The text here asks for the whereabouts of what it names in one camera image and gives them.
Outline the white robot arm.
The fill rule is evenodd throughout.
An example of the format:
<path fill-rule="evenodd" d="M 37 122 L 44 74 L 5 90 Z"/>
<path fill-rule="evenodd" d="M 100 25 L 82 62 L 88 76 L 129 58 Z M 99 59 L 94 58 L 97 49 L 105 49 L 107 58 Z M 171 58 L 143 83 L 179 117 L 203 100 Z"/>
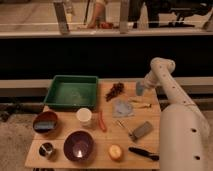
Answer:
<path fill-rule="evenodd" d="M 204 144 L 210 134 L 207 119 L 171 73 L 175 62 L 155 57 L 144 87 L 161 84 L 169 105 L 162 111 L 159 127 L 160 171 L 206 171 Z"/>

